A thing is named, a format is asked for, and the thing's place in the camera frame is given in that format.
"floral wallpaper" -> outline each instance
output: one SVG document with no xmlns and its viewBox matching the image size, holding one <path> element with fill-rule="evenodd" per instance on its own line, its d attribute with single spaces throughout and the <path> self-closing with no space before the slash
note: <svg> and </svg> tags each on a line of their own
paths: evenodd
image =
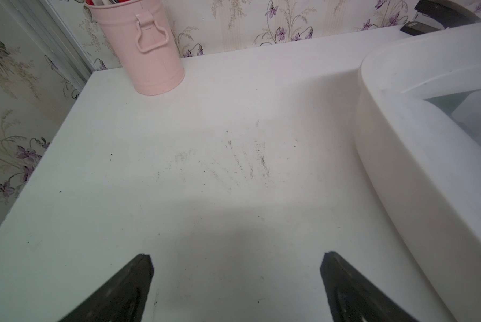
<svg viewBox="0 0 481 322">
<path fill-rule="evenodd" d="M 0 4 L 0 224 L 79 95 L 24 29 Z"/>
<path fill-rule="evenodd" d="M 48 0 L 96 70 L 120 67 L 84 0 Z M 401 25 L 418 0 L 162 0 L 181 57 Z M 454 0 L 481 12 L 481 0 Z"/>
</svg>

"scratch marks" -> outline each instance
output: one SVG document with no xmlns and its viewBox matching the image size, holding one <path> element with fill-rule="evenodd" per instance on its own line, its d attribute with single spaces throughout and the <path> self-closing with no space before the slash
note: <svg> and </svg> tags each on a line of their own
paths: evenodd
<svg viewBox="0 0 481 322">
<path fill-rule="evenodd" d="M 237 166 L 240 168 L 240 170 L 242 171 L 242 165 L 241 165 L 241 162 L 239 161 L 239 159 L 237 158 L 237 154 L 233 151 L 233 148 L 232 148 L 232 141 L 228 141 L 228 146 L 227 147 L 230 147 L 230 150 L 232 151 L 232 154 L 233 154 L 233 158 L 235 159 L 235 161 L 237 162 Z"/>
<path fill-rule="evenodd" d="M 205 172 L 209 173 L 215 179 L 215 181 L 217 181 L 221 186 L 223 186 L 223 188 L 228 192 L 228 194 L 231 194 L 232 192 L 231 184 L 234 181 L 233 178 L 228 174 L 228 171 L 225 168 L 221 167 L 221 165 L 218 164 L 217 161 L 215 161 L 213 158 L 212 160 L 213 162 L 210 162 L 208 164 L 201 161 L 199 161 L 199 163 L 205 169 Z M 223 176 L 214 170 L 214 169 L 218 169 L 219 167 L 223 172 L 225 172 L 226 175 L 228 175 L 229 180 L 227 182 L 224 182 Z"/>
<path fill-rule="evenodd" d="M 155 171 L 153 178 L 155 182 L 166 182 L 167 180 L 173 180 L 175 176 L 179 178 L 183 183 L 186 182 L 185 178 L 185 164 L 192 160 L 192 157 L 196 155 L 195 149 L 188 149 L 185 152 L 171 151 L 166 156 L 165 166 L 161 167 L 160 170 Z"/>
<path fill-rule="evenodd" d="M 269 169 L 267 168 L 266 160 L 264 159 L 266 154 L 266 143 L 265 142 L 258 143 L 257 141 L 255 141 L 255 143 L 253 144 L 253 147 L 254 147 L 255 154 L 257 156 L 257 163 L 259 163 L 262 166 L 262 169 L 261 169 L 262 177 L 269 177 Z"/>
<path fill-rule="evenodd" d="M 244 158 L 246 159 L 246 162 L 249 165 L 249 176 L 251 179 L 253 179 L 253 165 L 249 162 L 248 154 L 244 151 L 244 145 L 242 145 L 242 148 L 243 148 L 242 153 L 244 154 Z"/>
</svg>

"water in sink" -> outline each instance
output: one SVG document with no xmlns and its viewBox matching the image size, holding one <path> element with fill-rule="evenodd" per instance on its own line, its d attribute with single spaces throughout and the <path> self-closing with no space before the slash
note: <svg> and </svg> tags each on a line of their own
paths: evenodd
<svg viewBox="0 0 481 322">
<path fill-rule="evenodd" d="M 427 99 L 446 113 L 481 146 L 481 90 Z"/>
</svg>

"stain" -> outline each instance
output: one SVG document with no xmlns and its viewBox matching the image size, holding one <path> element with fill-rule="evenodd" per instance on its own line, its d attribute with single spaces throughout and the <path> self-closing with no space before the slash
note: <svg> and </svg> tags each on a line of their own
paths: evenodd
<svg viewBox="0 0 481 322">
<path fill-rule="evenodd" d="M 206 164 L 206 163 L 201 162 L 201 161 L 199 161 L 199 163 L 201 164 L 201 166 L 205 167 L 206 171 L 204 171 L 204 172 L 208 172 L 219 184 L 221 184 L 223 186 L 223 188 L 228 192 L 228 194 L 231 194 L 232 187 L 230 186 L 230 184 L 232 182 L 234 182 L 237 185 L 239 185 L 239 183 L 237 181 L 235 181 L 232 176 L 230 176 L 228 170 L 225 167 L 222 167 L 219 164 L 219 162 L 217 162 L 214 158 L 212 158 L 212 160 L 213 160 L 213 162 L 210 162 L 210 164 Z M 218 168 L 223 170 L 225 172 L 225 174 L 228 175 L 228 178 L 230 180 L 224 179 L 224 175 L 220 175 L 216 171 Z"/>
<path fill-rule="evenodd" d="M 264 170 L 266 171 L 266 175 L 269 177 L 269 169 L 266 166 L 266 161 L 264 160 L 264 157 L 261 158 L 261 164 L 264 167 Z"/>
<path fill-rule="evenodd" d="M 180 152 L 174 155 L 175 163 L 186 162 L 191 156 L 196 155 L 196 150 L 189 149 L 188 152 Z"/>
<path fill-rule="evenodd" d="M 234 153 L 233 154 L 233 158 L 235 159 L 235 161 L 237 162 L 237 166 L 240 168 L 240 170 L 242 171 L 242 165 L 239 161 L 239 159 L 237 158 L 237 155 Z"/>
<path fill-rule="evenodd" d="M 243 145 L 242 153 L 244 154 L 244 158 L 246 159 L 246 161 L 248 162 L 248 165 L 249 165 L 249 176 L 251 177 L 251 179 L 253 179 L 253 165 L 249 162 L 248 154 L 244 150 L 244 145 Z"/>
<path fill-rule="evenodd" d="M 156 313 L 156 311 L 157 311 L 157 305 L 158 305 L 158 292 L 155 293 L 155 295 L 154 295 L 153 320 L 155 320 L 155 313 Z"/>
</svg>

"purple flower pattern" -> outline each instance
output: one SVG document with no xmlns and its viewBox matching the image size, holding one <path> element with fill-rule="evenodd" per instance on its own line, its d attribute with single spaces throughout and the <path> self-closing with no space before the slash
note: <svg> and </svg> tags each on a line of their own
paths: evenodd
<svg viewBox="0 0 481 322">
<path fill-rule="evenodd" d="M 314 33 L 314 29 L 310 27 L 310 31 L 308 32 L 308 35 L 305 37 L 305 39 L 312 39 L 313 33 Z"/>
<path fill-rule="evenodd" d="M 194 45 L 194 47 L 192 47 L 192 49 L 187 49 L 187 51 L 183 54 L 183 57 L 184 58 L 194 57 L 194 54 L 192 53 L 192 51 L 195 48 L 198 48 L 198 50 L 195 52 L 196 56 L 203 56 L 205 54 L 205 53 L 203 53 L 203 46 L 201 46 L 201 44 L 196 44 L 196 45 Z"/>
<path fill-rule="evenodd" d="M 278 11 L 278 6 L 274 6 L 273 5 L 273 2 L 271 1 L 271 6 L 269 8 L 269 10 L 267 10 L 266 12 L 266 16 L 268 16 L 270 19 L 274 16 L 276 16 L 276 12 Z"/>
<path fill-rule="evenodd" d="M 22 182 L 28 181 L 29 177 L 33 173 L 33 170 L 35 170 L 35 168 L 33 166 L 23 165 L 23 167 L 22 167 L 22 172 L 23 172 Z"/>
<path fill-rule="evenodd" d="M 305 39 L 312 38 L 313 28 L 308 26 L 299 26 L 301 22 L 308 23 L 307 15 L 311 12 L 317 12 L 314 8 L 306 8 L 301 12 L 295 12 L 297 0 L 286 0 L 286 5 L 281 8 L 275 6 L 273 0 L 269 0 L 266 9 L 267 28 L 264 28 L 261 34 L 255 37 L 253 44 L 260 42 L 259 46 L 265 44 L 277 44 L 280 42 L 302 40 L 302 35 L 306 35 Z M 271 27 L 270 19 L 279 14 L 283 16 L 281 19 L 285 22 L 277 22 L 280 25 Z"/>
<path fill-rule="evenodd" d="M 364 24 L 364 26 L 362 26 L 362 28 L 361 28 L 360 30 L 368 30 L 369 28 L 371 28 L 371 26 L 373 26 L 373 25 L 371 24 L 371 19 L 368 19 L 368 20 L 366 21 L 366 23 Z"/>
<path fill-rule="evenodd" d="M 105 70 L 107 70 L 107 69 L 108 69 L 108 68 L 106 67 L 106 65 L 105 65 L 105 62 L 104 62 L 104 61 L 102 61 L 101 59 L 99 59 L 99 58 L 96 58 L 96 60 L 94 61 L 94 63 L 96 63 L 96 62 L 98 62 L 98 63 L 99 63 L 99 67 L 98 67 L 98 69 L 99 69 L 100 71 L 105 71 Z"/>
<path fill-rule="evenodd" d="M 12 56 L 12 53 L 16 54 L 17 49 L 7 49 L 6 45 L 0 40 L 0 87 L 10 97 L 17 98 L 12 91 L 12 85 L 16 80 L 10 78 L 14 74 L 20 81 L 29 86 L 30 93 L 39 100 L 41 96 L 37 88 L 39 78 L 29 71 L 33 67 L 33 63 L 18 62 Z"/>
<path fill-rule="evenodd" d="M 389 24 L 387 26 L 396 26 L 398 25 L 398 16 L 399 12 L 397 12 L 395 15 L 389 17 Z"/>
<path fill-rule="evenodd" d="M 37 143 L 40 144 L 40 146 L 42 146 L 44 148 L 44 150 L 47 150 L 47 148 L 49 147 L 49 145 L 51 144 L 50 142 L 47 142 L 45 138 L 40 138 L 42 140 L 42 142 L 38 141 L 37 140 Z"/>
<path fill-rule="evenodd" d="M 40 156 L 37 154 L 37 151 L 33 149 L 25 149 L 22 146 L 17 146 L 18 153 L 17 158 L 19 159 L 26 159 L 29 162 L 35 162 L 36 159 L 40 159 Z"/>
<path fill-rule="evenodd" d="M 371 23 L 371 19 L 362 25 L 362 28 L 355 28 L 355 30 L 368 30 L 372 27 L 382 28 L 389 26 L 397 26 L 407 22 L 408 4 L 405 0 L 376 0 L 376 15 L 380 20 L 378 23 Z"/>
<path fill-rule="evenodd" d="M 276 39 L 278 39 L 278 41 L 284 41 L 286 32 L 285 28 L 278 27 L 278 29 L 276 29 Z"/>
<path fill-rule="evenodd" d="M 4 184 L 0 184 L 0 194 L 5 198 L 8 199 L 9 196 L 15 193 L 15 188 L 10 185 L 10 181 L 6 181 Z"/>
<path fill-rule="evenodd" d="M 481 1 L 476 5 L 475 10 L 473 13 L 480 13 L 481 12 Z"/>
<path fill-rule="evenodd" d="M 64 88 L 63 88 L 64 96 L 67 97 L 67 98 L 69 98 L 69 93 L 70 93 L 70 96 L 71 96 L 73 99 L 77 99 L 77 98 L 78 98 L 78 95 L 79 95 L 78 90 L 75 89 L 74 86 L 71 84 L 71 82 L 68 81 L 67 78 L 64 77 L 64 74 L 62 74 L 62 73 L 58 70 L 57 65 L 51 60 L 51 58 L 49 58 L 47 55 L 44 55 L 44 59 L 45 59 L 46 62 L 49 64 L 51 70 L 54 71 L 55 73 L 57 73 L 58 76 L 60 76 L 61 78 L 64 79 Z"/>
<path fill-rule="evenodd" d="M 378 2 L 376 3 L 375 8 L 376 8 L 376 9 L 380 9 L 386 2 L 387 2 L 387 0 L 378 0 Z"/>
</svg>

